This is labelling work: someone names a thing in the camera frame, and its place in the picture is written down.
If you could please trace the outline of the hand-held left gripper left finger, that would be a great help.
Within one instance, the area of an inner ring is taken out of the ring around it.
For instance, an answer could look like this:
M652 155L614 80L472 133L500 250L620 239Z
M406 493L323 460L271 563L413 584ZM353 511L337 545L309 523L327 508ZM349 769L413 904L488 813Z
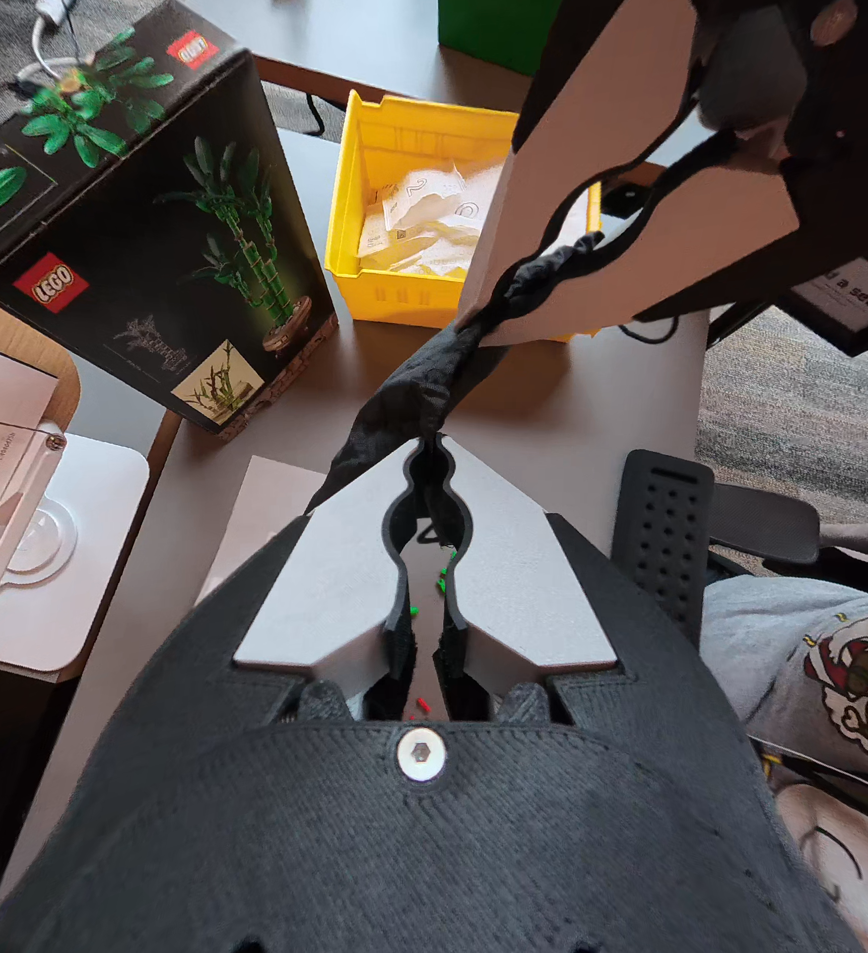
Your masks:
M402 553L426 514L409 440L303 519L233 656L240 673L330 681L365 720L403 721L416 666Z

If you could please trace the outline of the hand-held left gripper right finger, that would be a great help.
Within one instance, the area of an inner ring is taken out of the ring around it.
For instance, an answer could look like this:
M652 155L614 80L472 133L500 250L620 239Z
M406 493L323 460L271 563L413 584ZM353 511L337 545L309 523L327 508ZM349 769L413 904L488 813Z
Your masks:
M491 702L521 683L615 669L547 510L453 438L435 446L443 476L432 503L454 548L435 654L450 719L489 719Z

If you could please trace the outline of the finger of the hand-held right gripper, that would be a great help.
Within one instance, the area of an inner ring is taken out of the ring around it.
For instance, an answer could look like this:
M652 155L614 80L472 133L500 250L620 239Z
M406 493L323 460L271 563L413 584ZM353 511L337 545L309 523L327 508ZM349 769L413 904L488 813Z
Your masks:
M561 2L514 130L457 315L546 250L589 185L637 166L684 116L688 1Z
M484 347L550 340L737 300L726 272L797 232L777 173L746 169L717 133L662 172L612 238L585 235L518 265L482 308Z

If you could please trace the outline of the black drawstring pouch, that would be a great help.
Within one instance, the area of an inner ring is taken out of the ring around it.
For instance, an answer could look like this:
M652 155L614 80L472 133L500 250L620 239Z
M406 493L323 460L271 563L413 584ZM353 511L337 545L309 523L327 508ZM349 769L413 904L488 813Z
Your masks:
M601 231L583 235L548 255L523 258L496 281L489 297L463 319L440 331L409 356L358 411L351 431L334 456L321 488L306 506L316 507L367 473L395 449L420 439L418 513L431 518L442 542L460 546L464 518L443 485L448 465L436 453L436 435L458 404L497 368L507 347L483 347L502 323L534 311L557 282L590 272Z

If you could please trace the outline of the open instruction booklet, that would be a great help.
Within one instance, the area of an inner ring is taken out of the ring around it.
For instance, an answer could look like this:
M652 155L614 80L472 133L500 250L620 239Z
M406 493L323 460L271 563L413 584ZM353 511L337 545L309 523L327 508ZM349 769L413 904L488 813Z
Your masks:
M325 474L252 456L221 542L194 604L302 515Z

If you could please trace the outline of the pile of white paper bags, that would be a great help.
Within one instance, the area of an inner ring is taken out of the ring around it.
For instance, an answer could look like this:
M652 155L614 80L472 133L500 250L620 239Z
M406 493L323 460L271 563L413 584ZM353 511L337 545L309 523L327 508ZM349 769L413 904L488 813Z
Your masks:
M404 173L369 199L357 244L362 270L464 279L502 163L443 161Z

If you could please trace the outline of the green plastic bin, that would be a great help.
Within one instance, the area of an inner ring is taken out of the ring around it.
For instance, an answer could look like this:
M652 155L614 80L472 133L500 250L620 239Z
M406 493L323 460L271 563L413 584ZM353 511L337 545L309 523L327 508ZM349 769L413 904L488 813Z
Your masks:
M532 77L560 1L439 1L441 47Z

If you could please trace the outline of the black framed sign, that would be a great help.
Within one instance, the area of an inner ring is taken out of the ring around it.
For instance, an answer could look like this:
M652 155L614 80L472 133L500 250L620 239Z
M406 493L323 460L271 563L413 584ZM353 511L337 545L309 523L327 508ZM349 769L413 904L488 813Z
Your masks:
M776 306L846 355L867 352L868 258L790 289Z

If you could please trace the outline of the yellow plastic bin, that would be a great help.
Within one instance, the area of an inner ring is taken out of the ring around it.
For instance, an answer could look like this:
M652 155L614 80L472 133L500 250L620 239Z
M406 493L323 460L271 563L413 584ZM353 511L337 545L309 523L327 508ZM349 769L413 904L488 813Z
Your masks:
M443 161L503 164L516 113L350 92L323 263L355 320L441 329L456 316L464 279L362 270L357 244L369 199L404 173Z

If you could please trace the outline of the white document stand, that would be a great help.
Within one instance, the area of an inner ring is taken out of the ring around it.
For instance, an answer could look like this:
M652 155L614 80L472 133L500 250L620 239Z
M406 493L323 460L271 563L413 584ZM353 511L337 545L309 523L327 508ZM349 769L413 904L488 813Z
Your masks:
M44 422L0 496L0 670L70 677L150 471L130 448Z

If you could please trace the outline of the black bamboo-print cardboard box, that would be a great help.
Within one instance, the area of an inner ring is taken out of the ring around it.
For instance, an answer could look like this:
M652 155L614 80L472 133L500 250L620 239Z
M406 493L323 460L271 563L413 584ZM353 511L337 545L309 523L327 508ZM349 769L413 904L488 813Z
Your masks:
M0 122L0 307L214 435L337 317L252 54L180 2Z

